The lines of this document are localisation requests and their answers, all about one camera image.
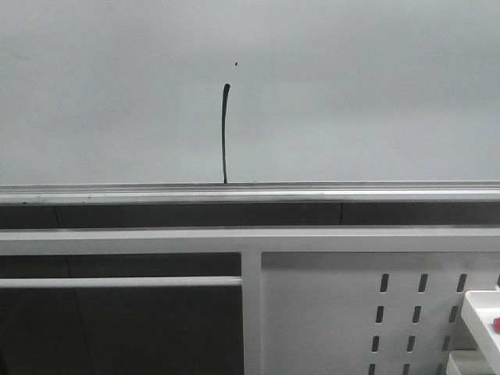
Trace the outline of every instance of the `aluminum rail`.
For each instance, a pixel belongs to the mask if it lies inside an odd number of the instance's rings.
[[[483,202],[499,200],[500,181],[0,186],[0,205],[327,201]]]
[[[241,277],[238,276],[0,279],[0,288],[5,289],[235,287],[240,285]]]

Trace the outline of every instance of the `perforated metal panel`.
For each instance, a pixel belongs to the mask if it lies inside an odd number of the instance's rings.
[[[264,253],[262,272],[264,374],[441,375],[500,254]]]

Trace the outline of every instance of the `black wire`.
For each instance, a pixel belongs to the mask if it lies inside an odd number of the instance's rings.
[[[224,183],[227,184],[227,169],[226,169],[226,112],[227,112],[227,97],[231,85],[225,84],[222,92],[222,171],[224,174]]]

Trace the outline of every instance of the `black panel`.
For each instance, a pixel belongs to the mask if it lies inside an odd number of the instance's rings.
[[[57,206],[62,228],[338,225],[337,203]]]
[[[78,290],[95,375],[243,374],[239,287]]]
[[[500,202],[345,203],[343,225],[488,225],[500,223]]]
[[[64,256],[3,256],[0,277],[68,277]],[[0,374],[91,374],[71,290],[0,289]]]
[[[0,257],[0,278],[68,277],[64,255]]]
[[[72,255],[72,277],[181,277],[241,275],[241,256],[231,254]]]
[[[0,229],[57,228],[54,207],[7,205],[0,206]]]

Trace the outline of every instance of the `white shelf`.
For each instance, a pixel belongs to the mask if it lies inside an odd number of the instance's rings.
[[[446,375],[492,375],[493,370],[479,350],[450,352]]]
[[[462,318],[476,339],[493,373],[500,373],[500,334],[493,320],[500,317],[500,291],[468,291],[463,300]]]

